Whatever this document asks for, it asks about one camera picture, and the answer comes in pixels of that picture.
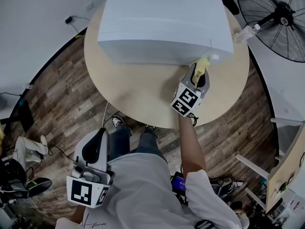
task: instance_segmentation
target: phone screen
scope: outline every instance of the phone screen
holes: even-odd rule
[[[172,182],[172,186],[175,189],[178,189],[180,191],[185,192],[186,188],[185,188],[185,181],[182,177],[174,177],[174,180]]]

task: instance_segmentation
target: yellow sponge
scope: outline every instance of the yellow sponge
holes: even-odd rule
[[[194,84],[198,84],[200,76],[202,76],[205,72],[205,69],[208,69],[210,65],[210,60],[208,58],[200,58],[194,62],[196,64],[194,75],[192,78],[192,82]]]

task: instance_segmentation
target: chair leg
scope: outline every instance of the chair leg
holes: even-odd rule
[[[255,200],[255,202],[256,203],[258,203],[264,210],[266,210],[266,204],[264,204],[263,202],[262,202],[262,200],[260,200],[259,198],[258,198],[258,196],[256,196],[249,188],[245,188],[245,191],[246,191],[246,193],[247,194],[249,194],[254,200]]]
[[[258,167],[256,164],[253,164],[250,160],[246,159],[245,157],[241,156],[240,154],[236,155],[236,158],[243,162],[246,166],[248,166],[249,168],[251,168],[253,171],[255,171],[256,173],[258,173],[259,175],[261,175],[263,178],[265,178],[266,180],[268,180],[269,178],[269,173],[266,172],[265,170],[263,170],[262,168]]]

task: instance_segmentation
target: jeans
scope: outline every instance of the jeans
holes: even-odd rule
[[[121,157],[125,154],[148,153],[160,156],[165,159],[158,148],[156,134],[152,129],[146,129],[140,136],[138,147],[130,151],[129,138],[131,137],[130,129],[126,125],[118,125],[116,131],[110,135],[111,153],[110,160]]]

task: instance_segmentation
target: white sleeve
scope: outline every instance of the white sleeve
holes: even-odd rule
[[[70,221],[66,218],[60,218],[56,222],[55,229],[76,229],[79,224]]]
[[[242,229],[247,229],[250,225],[249,218],[247,217],[246,213],[239,215],[240,223],[242,224]]]
[[[214,193],[204,170],[188,173],[185,187],[189,208],[196,216],[211,221],[219,229],[242,228],[234,211]]]

